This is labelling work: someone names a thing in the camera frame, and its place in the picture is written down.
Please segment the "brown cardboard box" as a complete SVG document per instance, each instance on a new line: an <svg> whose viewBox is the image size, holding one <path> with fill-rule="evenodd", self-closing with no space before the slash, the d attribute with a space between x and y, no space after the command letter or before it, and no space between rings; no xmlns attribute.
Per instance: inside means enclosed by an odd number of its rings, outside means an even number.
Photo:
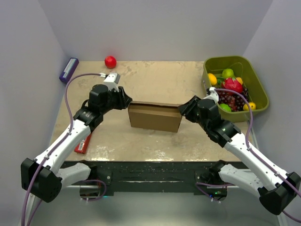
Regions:
<svg viewBox="0 0 301 226"><path fill-rule="evenodd" d="M132 101L128 107L133 128L178 132L182 115L178 104Z"/></svg>

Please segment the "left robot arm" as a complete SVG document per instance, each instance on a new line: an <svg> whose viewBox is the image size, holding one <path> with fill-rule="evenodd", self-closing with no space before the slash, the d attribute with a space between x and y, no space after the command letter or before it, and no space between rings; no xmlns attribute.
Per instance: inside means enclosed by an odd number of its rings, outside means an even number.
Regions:
<svg viewBox="0 0 301 226"><path fill-rule="evenodd" d="M65 159L103 122L107 112L127 109L131 102L122 86L94 85L64 133L35 159L21 163L22 188L45 202L53 201L63 188L65 179L58 172Z"/></svg>

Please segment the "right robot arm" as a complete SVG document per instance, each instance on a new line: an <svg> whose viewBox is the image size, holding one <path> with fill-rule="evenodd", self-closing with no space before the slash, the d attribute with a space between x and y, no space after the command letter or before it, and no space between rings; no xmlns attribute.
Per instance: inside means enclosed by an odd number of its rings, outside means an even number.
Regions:
<svg viewBox="0 0 301 226"><path fill-rule="evenodd" d="M199 124L213 142L238 157L253 173L252 176L248 175L224 163L210 172L209 178L213 184L226 182L252 193L274 215L284 212L300 194L301 177L295 172L288 173L281 169L249 143L235 124L221 117L213 99L194 96L178 109L182 116Z"/></svg>

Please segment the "purple rectangular box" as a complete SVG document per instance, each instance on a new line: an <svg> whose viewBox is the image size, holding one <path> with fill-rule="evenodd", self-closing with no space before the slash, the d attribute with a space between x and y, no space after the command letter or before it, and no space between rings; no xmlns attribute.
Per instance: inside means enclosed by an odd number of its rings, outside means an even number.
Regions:
<svg viewBox="0 0 301 226"><path fill-rule="evenodd" d="M78 64L79 60L77 58L71 57L68 63L66 64L65 68L61 72L59 80L66 84L71 79Z"/></svg>

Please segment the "red rectangular box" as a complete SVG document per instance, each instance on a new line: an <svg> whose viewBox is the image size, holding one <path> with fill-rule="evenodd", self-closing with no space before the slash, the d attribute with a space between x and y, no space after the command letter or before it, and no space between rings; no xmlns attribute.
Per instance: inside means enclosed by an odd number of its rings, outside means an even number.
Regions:
<svg viewBox="0 0 301 226"><path fill-rule="evenodd" d="M74 149L75 153L85 154L87 152L87 148L90 142L92 134L88 135L85 139L83 139Z"/></svg>

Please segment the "green fruit lower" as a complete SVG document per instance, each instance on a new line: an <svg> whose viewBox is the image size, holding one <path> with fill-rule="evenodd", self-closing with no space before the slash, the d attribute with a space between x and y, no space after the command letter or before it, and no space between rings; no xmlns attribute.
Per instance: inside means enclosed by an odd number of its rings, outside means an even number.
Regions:
<svg viewBox="0 0 301 226"><path fill-rule="evenodd" d="M224 111L232 112L231 107L230 107L229 105L227 105L227 104L221 103L221 104L220 104L220 107L221 107L221 109L223 109Z"/></svg>

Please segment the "yellow lemon upper left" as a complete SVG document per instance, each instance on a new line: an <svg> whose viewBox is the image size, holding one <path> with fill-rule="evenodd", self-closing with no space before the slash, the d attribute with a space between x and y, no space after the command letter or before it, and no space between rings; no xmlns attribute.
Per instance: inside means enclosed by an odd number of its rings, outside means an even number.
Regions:
<svg viewBox="0 0 301 226"><path fill-rule="evenodd" d="M211 86L215 86L217 84L217 78L214 74L209 73L208 78L209 78Z"/></svg>

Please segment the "red apple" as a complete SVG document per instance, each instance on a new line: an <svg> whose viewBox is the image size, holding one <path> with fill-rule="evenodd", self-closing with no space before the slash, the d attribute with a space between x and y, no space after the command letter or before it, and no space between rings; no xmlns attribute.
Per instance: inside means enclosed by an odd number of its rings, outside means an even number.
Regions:
<svg viewBox="0 0 301 226"><path fill-rule="evenodd" d="M117 60L113 56L107 56L104 60L105 66L109 69L113 69L117 65Z"/></svg>

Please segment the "purple grape bunch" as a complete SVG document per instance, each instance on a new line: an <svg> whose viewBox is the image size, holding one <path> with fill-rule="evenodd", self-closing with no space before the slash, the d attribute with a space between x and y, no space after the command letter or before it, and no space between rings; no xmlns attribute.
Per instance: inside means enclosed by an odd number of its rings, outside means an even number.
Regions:
<svg viewBox="0 0 301 226"><path fill-rule="evenodd" d="M246 104L246 102L242 99L240 95L231 92L226 92L224 90L218 90L217 93L219 96L219 105L221 103L229 105L231 107L232 112L244 111L243 105Z"/></svg>

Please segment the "green lime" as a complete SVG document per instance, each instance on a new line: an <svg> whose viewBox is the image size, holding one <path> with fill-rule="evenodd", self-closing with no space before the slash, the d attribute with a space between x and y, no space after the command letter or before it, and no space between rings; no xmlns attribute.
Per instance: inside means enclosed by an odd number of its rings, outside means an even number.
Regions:
<svg viewBox="0 0 301 226"><path fill-rule="evenodd" d="M224 69L223 72L222 72L222 77L224 79L235 78L234 71L230 68Z"/></svg>

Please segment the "orange fruit behind dragonfruit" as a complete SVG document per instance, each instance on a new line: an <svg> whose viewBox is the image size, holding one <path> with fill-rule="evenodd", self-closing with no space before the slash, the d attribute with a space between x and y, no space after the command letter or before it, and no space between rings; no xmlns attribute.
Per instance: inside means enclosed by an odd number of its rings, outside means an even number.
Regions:
<svg viewBox="0 0 301 226"><path fill-rule="evenodd" d="M241 85L243 85L243 80L242 80L240 77L236 77L236 80L237 80Z"/></svg>

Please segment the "yellow mango lower right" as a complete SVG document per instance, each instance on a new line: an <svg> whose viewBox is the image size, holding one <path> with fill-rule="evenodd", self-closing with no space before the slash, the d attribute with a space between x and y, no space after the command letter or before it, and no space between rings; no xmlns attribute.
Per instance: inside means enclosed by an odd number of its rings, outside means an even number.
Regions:
<svg viewBox="0 0 301 226"><path fill-rule="evenodd" d="M249 111L249 108L251 108L251 110L256 110L256 104L253 102L249 102L248 104L244 104L243 105L243 110L244 111Z"/></svg>

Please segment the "green plastic bin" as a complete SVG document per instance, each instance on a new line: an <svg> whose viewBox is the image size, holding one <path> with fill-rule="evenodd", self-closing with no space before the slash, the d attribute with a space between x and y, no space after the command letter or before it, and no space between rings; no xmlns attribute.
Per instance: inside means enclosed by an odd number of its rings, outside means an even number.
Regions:
<svg viewBox="0 0 301 226"><path fill-rule="evenodd" d="M256 115L267 109L269 106L268 96L258 79L251 63L242 56L222 56L213 57L205 61L202 82L204 87L212 87L208 78L208 74L212 73L217 78L217 84L213 87L226 92L229 89L222 88L221 84L225 80L222 77L224 69L230 68L234 71L235 78L240 77L243 80L243 92L240 93L249 102L256 104L256 110L253 110L253 115ZM232 122L242 122L250 119L249 111L227 112L221 109L218 104L219 112L222 118Z"/></svg>

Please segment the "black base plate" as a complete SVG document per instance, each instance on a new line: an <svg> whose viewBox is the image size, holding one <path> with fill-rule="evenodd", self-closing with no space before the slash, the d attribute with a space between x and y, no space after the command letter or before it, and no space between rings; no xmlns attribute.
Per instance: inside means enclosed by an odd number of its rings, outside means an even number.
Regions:
<svg viewBox="0 0 301 226"><path fill-rule="evenodd" d="M147 162L147 161L86 161L92 167L88 185L100 185L106 196L115 193L193 193L201 195L203 188L209 196L227 195L225 182L218 170L226 164L218 162Z"/></svg>

